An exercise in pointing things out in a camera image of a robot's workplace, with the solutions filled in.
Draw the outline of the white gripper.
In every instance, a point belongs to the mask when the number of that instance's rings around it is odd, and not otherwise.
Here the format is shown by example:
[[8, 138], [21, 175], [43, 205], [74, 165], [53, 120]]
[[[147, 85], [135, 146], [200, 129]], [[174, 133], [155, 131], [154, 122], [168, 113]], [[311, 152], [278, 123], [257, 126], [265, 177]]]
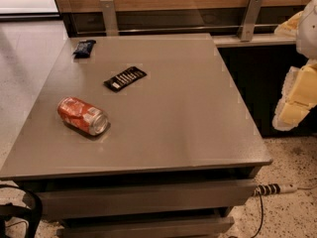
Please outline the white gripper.
[[290, 131], [317, 105], [317, 0], [311, 0], [300, 11], [274, 30], [277, 36], [296, 37], [297, 51], [311, 59], [305, 66], [292, 66], [284, 79], [272, 126]]

